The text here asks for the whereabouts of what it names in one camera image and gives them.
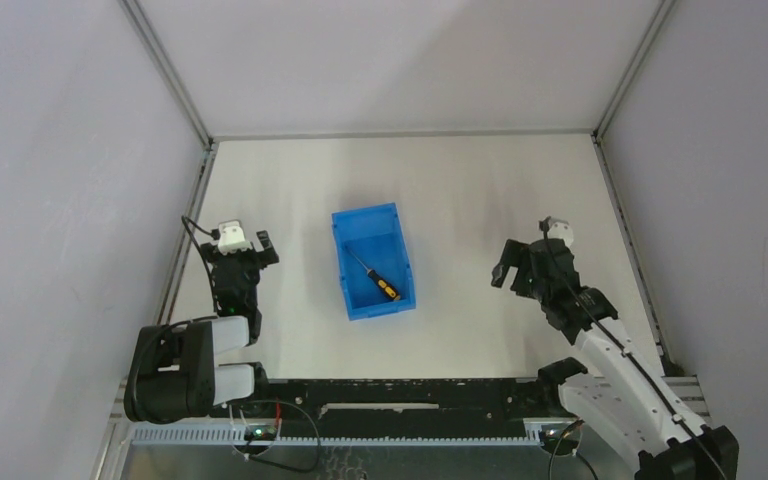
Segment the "yellow black handled screwdriver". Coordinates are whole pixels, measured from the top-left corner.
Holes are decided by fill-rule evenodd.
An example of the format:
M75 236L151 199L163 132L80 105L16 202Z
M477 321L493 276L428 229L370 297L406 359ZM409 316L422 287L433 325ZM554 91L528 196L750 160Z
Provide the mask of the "yellow black handled screwdriver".
M386 280L384 277L382 277L376 270L370 268L366 263L364 263L356 253L354 253L351 249L346 249L346 251L349 253L349 255L354 258L357 263L365 270L366 276L373 281L376 288L389 300L389 301L398 301L401 299L401 294L399 290L388 280Z

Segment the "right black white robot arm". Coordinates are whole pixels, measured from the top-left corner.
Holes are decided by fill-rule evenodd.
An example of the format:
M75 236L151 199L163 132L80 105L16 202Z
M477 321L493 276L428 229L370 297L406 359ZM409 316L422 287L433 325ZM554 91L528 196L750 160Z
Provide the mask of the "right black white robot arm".
M539 370L544 412L568 412L589 425L637 479L736 478L735 435L710 426L641 357L613 304L581 284L563 240L507 240L492 286L501 287L511 269L512 291L537 301L549 325L587 360L568 357Z

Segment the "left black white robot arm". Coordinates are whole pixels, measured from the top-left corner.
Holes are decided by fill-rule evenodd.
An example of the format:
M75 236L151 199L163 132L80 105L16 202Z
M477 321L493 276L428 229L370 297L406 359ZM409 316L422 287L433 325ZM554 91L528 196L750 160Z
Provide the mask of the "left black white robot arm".
M273 392L257 380L257 364L220 366L216 361L219 354L251 346L260 337L257 288L262 270L278 263L279 256L267 231L256 236L259 248L228 227L198 245L213 312L140 330L123 400L129 420L171 424L204 417L229 400L250 417L270 409Z

